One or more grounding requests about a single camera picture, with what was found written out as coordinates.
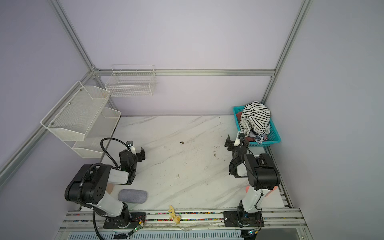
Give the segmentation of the black white striped tank top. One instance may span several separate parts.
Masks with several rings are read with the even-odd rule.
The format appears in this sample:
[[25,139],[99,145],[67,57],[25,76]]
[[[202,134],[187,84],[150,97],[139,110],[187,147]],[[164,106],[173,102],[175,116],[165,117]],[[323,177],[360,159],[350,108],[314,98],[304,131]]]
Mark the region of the black white striped tank top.
[[241,114],[240,130],[246,137],[270,133],[271,111],[262,103],[254,101],[247,104]]

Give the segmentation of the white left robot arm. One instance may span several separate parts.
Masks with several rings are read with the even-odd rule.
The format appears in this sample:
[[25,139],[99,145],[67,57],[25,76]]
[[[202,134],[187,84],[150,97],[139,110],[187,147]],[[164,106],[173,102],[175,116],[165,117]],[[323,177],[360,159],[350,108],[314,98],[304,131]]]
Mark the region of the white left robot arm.
[[[105,141],[121,143],[125,149],[119,153],[118,163],[104,146]],[[83,165],[65,190],[65,199],[82,207],[92,209],[95,214],[110,218],[129,218],[127,204],[143,204],[148,193],[142,190],[123,189],[115,199],[107,188],[114,185],[131,185],[136,177],[137,165],[146,159],[146,152],[136,152],[132,141],[123,142],[108,137],[100,141],[103,153],[113,165],[96,163]]]

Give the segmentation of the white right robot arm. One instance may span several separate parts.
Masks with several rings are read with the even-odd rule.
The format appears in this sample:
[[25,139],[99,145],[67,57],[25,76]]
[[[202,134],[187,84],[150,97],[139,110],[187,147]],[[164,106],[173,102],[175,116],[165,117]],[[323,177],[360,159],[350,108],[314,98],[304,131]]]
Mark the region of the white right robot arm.
[[280,173],[270,155],[256,156],[250,150],[249,144],[242,132],[237,133],[234,141],[230,136],[225,141],[225,147],[232,153],[229,174],[235,178],[247,178],[249,182],[246,197],[237,208],[239,220],[260,216],[262,201],[281,183]]

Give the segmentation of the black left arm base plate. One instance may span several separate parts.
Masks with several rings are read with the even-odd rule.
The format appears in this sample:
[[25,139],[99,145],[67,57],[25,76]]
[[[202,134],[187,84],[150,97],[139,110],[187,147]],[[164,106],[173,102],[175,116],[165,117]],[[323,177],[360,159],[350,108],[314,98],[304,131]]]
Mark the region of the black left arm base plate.
[[145,212],[129,213],[127,217],[106,217],[103,225],[104,229],[133,229],[139,222],[145,222],[147,214]]

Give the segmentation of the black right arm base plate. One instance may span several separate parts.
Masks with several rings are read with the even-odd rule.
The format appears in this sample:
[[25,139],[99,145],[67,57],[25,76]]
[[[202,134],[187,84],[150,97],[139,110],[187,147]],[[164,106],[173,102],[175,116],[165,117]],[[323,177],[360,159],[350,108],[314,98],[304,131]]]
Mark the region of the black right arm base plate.
[[264,218],[261,211],[255,213],[224,211],[225,227],[264,227]]

